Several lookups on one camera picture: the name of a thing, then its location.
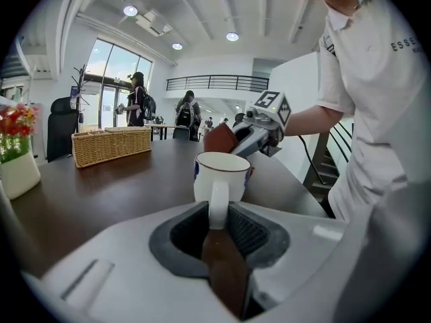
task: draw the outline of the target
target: white shirt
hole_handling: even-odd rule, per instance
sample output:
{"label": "white shirt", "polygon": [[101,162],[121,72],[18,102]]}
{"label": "white shirt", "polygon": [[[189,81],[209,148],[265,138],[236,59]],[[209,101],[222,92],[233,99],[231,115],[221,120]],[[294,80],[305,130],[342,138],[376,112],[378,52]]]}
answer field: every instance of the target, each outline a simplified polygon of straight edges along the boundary
{"label": "white shirt", "polygon": [[329,7],[320,39],[317,104],[353,114],[355,122],[352,156],[329,192],[335,216],[345,220],[407,184],[387,135],[429,79],[422,47],[390,0],[358,1],[352,17]]}

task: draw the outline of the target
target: table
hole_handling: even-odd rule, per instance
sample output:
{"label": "table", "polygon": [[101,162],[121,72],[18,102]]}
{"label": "table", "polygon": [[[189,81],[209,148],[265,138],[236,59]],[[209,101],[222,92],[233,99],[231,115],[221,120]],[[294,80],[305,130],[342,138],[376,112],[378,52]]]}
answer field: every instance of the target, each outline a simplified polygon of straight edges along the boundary
{"label": "table", "polygon": [[[39,277],[111,225],[193,202],[193,164],[202,151],[202,143],[171,139],[88,168],[77,169],[72,157],[40,166],[41,183],[2,212],[17,236],[23,266]],[[243,201],[326,217],[278,159],[256,153],[249,160],[255,172]]]}
{"label": "table", "polygon": [[166,140],[166,136],[168,134],[168,128],[175,128],[175,126],[168,126],[166,124],[147,124],[146,126],[151,127],[151,141],[153,141],[154,128],[160,129],[160,140],[163,140],[163,129],[164,129],[164,139]]}

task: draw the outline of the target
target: white flower pot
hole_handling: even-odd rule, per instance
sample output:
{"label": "white flower pot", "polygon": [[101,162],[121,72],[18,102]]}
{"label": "white flower pot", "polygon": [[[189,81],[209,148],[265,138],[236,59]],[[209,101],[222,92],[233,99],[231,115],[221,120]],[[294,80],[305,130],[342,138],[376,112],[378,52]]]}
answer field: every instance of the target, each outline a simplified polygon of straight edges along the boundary
{"label": "white flower pot", "polygon": [[0,164],[0,177],[9,200],[23,195],[40,182],[39,169],[30,152]]}

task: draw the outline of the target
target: staircase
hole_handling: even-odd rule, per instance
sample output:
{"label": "staircase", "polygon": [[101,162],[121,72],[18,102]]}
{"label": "staircase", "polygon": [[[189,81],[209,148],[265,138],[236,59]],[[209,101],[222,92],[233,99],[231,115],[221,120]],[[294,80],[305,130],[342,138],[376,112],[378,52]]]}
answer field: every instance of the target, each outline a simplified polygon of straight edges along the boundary
{"label": "staircase", "polygon": [[325,150],[325,155],[323,156],[322,162],[315,165],[317,172],[325,184],[322,184],[316,177],[315,181],[312,183],[310,192],[317,202],[320,203],[337,181],[339,172],[327,148]]}

